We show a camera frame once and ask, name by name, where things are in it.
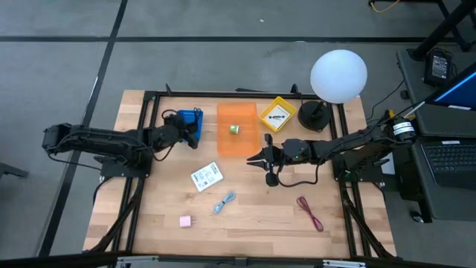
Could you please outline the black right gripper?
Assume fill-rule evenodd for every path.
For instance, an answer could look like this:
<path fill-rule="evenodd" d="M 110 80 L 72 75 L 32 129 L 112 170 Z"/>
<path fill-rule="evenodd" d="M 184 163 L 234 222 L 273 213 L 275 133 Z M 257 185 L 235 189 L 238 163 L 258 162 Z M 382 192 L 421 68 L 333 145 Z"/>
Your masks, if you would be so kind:
<path fill-rule="evenodd" d="M 280 184 L 279 174 L 283 169 L 283 150 L 275 147 L 271 134 L 264 135 L 266 147 L 258 154 L 248 158 L 248 161 L 257 161 L 265 159 L 265 161 L 256 162 L 256 166 L 267 170 L 266 184 L 270 187 L 275 187 Z"/>

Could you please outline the white printed box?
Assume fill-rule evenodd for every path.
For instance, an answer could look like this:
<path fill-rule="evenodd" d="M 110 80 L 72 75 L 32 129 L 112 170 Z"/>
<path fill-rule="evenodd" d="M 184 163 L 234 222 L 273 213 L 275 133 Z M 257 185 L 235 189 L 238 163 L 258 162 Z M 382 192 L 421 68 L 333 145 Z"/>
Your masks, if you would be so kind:
<path fill-rule="evenodd" d="M 219 170 L 218 165 L 215 162 L 211 162 L 209 165 L 197 170 L 190 175 L 196 189 L 199 193 L 208 189 L 223 180 L 223 175 Z"/>
<path fill-rule="evenodd" d="M 290 116 L 290 113 L 280 105 L 276 105 L 265 117 L 266 121 L 276 130 L 279 129 Z"/>

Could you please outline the blue plastic bin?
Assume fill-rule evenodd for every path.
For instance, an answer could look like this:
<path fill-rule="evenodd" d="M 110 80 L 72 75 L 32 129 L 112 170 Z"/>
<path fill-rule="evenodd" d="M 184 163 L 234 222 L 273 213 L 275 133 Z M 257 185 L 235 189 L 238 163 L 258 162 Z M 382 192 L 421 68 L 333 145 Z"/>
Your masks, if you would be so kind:
<path fill-rule="evenodd" d="M 197 141 L 200 141 L 204 117 L 203 111 L 195 107 L 193 109 L 180 109 L 178 114 L 183 117 L 187 132 L 193 135 Z"/>

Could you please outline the orange translucent plastic bin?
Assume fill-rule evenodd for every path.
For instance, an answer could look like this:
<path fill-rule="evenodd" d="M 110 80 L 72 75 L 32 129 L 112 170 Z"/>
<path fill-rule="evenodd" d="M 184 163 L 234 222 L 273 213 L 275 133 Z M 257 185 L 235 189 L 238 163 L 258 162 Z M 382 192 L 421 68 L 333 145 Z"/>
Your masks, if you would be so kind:
<path fill-rule="evenodd" d="M 239 125 L 239 134 L 230 133 Z M 217 106 L 217 150 L 223 157 L 248 158 L 260 151 L 255 102 L 222 102 Z"/>

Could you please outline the yellow plastic bin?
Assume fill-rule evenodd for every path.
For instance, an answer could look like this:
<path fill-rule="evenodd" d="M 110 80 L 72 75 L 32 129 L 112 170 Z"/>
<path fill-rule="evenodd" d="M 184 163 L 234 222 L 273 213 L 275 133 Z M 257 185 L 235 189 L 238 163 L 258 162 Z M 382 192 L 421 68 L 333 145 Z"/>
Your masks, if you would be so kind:
<path fill-rule="evenodd" d="M 259 118 L 270 130 L 278 132 L 296 111 L 292 104 L 278 96 L 261 112 Z"/>

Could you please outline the black round lamp base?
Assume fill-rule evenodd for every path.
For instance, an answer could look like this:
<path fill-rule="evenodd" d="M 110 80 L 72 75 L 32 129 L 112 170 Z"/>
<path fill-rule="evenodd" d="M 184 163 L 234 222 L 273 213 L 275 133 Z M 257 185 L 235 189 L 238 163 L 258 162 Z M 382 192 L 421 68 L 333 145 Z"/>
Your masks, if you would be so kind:
<path fill-rule="evenodd" d="M 302 103 L 297 118 L 308 130 L 321 132 L 330 122 L 330 111 L 323 101 L 311 100 Z"/>

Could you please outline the white paper sheet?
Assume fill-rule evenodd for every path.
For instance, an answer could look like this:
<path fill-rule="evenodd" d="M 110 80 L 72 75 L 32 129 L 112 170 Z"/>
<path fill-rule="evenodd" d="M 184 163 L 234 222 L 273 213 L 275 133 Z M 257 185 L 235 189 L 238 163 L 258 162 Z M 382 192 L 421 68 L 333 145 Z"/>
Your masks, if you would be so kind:
<path fill-rule="evenodd" d="M 387 175 L 394 175 L 395 174 L 395 167 L 393 162 L 393 155 L 389 154 L 383 158 L 386 162 L 381 166 L 382 173 Z"/>

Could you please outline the black furniture foot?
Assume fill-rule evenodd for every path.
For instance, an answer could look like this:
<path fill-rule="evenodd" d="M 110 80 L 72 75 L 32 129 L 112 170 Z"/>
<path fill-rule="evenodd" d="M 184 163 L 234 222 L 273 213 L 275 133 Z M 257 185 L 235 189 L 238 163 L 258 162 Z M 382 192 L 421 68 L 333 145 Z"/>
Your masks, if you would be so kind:
<path fill-rule="evenodd" d="M 0 162 L 0 178 L 2 178 L 3 175 L 12 175 L 19 178 L 26 178 L 28 176 L 28 172 Z"/>

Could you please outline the black laptop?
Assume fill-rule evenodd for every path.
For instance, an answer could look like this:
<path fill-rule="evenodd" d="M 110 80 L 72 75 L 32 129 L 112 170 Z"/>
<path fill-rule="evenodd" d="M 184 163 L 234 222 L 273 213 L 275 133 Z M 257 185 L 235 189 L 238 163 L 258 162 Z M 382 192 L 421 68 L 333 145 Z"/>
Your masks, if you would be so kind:
<path fill-rule="evenodd" d="M 421 148 L 437 185 L 476 191 L 476 138 L 425 141 Z"/>

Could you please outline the dark grey side desk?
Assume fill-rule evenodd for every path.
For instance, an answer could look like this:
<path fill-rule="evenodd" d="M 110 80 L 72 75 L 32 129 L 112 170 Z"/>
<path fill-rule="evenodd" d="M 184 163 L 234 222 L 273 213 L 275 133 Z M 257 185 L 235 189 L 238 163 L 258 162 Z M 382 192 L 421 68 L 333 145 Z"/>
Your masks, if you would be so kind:
<path fill-rule="evenodd" d="M 399 70 L 411 104 L 419 104 L 436 89 L 423 83 L 424 61 L 413 60 L 408 50 L 396 52 Z M 476 61 L 475 52 L 454 52 L 453 63 L 459 71 Z M 411 123 L 418 137 L 408 149 L 393 153 L 397 176 L 403 186 L 401 197 L 419 203 L 425 223 L 437 220 L 476 221 L 476 190 L 439 186 L 428 165 L 423 142 L 476 141 L 476 112 L 423 104 Z"/>

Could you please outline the black power adapter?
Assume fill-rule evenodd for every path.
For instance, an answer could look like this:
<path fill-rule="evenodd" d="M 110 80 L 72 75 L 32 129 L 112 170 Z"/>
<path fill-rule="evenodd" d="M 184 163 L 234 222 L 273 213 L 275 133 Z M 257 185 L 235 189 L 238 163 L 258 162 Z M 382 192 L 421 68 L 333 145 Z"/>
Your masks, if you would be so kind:
<path fill-rule="evenodd" d="M 441 48 L 434 48 L 426 54 L 423 83 L 441 86 L 447 82 L 451 73 L 453 54 Z"/>

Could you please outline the computer monitor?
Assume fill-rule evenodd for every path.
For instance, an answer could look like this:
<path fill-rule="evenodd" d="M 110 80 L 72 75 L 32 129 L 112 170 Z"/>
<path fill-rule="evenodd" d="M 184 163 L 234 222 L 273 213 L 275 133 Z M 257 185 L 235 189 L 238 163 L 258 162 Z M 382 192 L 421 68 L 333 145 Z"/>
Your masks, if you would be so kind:
<path fill-rule="evenodd" d="M 425 103 L 476 110 L 476 62 L 427 97 Z"/>

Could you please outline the black stand legs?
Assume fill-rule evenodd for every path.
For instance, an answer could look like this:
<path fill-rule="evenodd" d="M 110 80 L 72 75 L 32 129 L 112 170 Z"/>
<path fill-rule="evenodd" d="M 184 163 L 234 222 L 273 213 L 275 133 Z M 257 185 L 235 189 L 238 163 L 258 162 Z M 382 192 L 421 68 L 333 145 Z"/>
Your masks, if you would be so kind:
<path fill-rule="evenodd" d="M 472 10 L 476 8 L 476 0 L 462 2 L 448 15 L 446 19 L 414 50 L 409 51 L 413 60 L 421 61 L 426 54 L 452 29 L 454 29 Z"/>

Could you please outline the black aluminium table frame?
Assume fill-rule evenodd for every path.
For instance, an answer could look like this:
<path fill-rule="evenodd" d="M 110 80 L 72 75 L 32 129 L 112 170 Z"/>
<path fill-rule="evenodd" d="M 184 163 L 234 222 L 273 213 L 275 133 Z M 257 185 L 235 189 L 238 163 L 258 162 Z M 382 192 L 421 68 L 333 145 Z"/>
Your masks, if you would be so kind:
<path fill-rule="evenodd" d="M 141 255 L 189 255 L 258 258 L 339 258 L 362 253 L 356 222 L 344 216 L 341 187 L 331 163 L 288 166 L 283 184 L 270 187 L 265 172 L 245 157 L 223 157 L 217 150 L 216 111 L 222 102 L 255 102 L 265 109 L 273 95 L 255 92 L 158 93 L 126 90 L 117 130 L 153 119 L 152 111 L 200 108 L 205 114 L 197 149 L 178 144 L 160 154 L 144 183 L 137 217 L 129 217 L 120 249 Z M 199 193 L 190 175 L 215 162 L 223 180 Z M 181 228 L 180 216 L 192 226 Z"/>

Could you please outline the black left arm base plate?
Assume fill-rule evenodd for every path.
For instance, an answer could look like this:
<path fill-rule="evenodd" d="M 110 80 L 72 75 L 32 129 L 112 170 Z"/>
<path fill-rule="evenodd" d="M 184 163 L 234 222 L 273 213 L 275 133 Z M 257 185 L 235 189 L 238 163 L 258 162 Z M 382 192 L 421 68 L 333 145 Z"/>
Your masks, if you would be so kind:
<path fill-rule="evenodd" d="M 106 177 L 147 177 L 152 165 L 152 154 L 145 150 L 126 150 L 94 159 L 102 165 L 100 174 Z"/>

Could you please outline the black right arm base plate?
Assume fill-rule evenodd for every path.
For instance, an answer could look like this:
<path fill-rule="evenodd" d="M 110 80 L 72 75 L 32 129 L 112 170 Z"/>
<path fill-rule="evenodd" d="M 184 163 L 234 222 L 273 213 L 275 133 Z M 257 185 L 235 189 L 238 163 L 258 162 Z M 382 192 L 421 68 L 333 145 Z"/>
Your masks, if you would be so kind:
<path fill-rule="evenodd" d="M 389 159 L 376 159 L 356 151 L 348 151 L 332 158 L 334 177 L 342 182 L 382 182 L 382 165 Z"/>

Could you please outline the black rail with silver brackets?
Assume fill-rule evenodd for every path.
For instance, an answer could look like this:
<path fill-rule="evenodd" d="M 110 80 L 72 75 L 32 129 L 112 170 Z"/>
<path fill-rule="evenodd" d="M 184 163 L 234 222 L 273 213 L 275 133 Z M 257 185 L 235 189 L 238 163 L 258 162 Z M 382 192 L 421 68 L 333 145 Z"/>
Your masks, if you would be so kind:
<path fill-rule="evenodd" d="M 73 255 L 54 255 L 35 258 L 0 260 L 0 268 L 87 268 L 113 264 L 135 264 L 139 262 L 188 262 L 230 264 L 248 267 L 258 264 L 313 265 L 319 268 L 466 268 L 446 266 L 400 258 L 372 258 L 356 256 L 348 259 L 332 258 L 258 258 L 258 257 L 217 257 L 189 255 L 132 255 L 128 252 L 87 252 Z"/>

